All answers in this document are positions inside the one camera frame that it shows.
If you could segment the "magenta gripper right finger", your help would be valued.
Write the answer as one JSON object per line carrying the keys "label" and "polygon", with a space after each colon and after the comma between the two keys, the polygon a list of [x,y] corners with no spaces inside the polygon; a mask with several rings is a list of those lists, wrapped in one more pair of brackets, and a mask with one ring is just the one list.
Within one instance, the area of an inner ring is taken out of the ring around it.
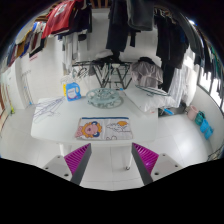
{"label": "magenta gripper right finger", "polygon": [[137,143],[132,144],[131,153],[144,185],[182,169],[182,166],[166,153],[157,154]]}

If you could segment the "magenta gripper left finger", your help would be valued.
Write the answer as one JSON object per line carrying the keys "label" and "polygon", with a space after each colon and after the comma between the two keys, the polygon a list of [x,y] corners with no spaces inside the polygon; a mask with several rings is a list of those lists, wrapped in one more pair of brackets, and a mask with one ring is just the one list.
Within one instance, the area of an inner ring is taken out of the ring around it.
{"label": "magenta gripper left finger", "polygon": [[57,155],[43,169],[76,185],[82,181],[92,154],[91,144],[86,144],[66,156]]}

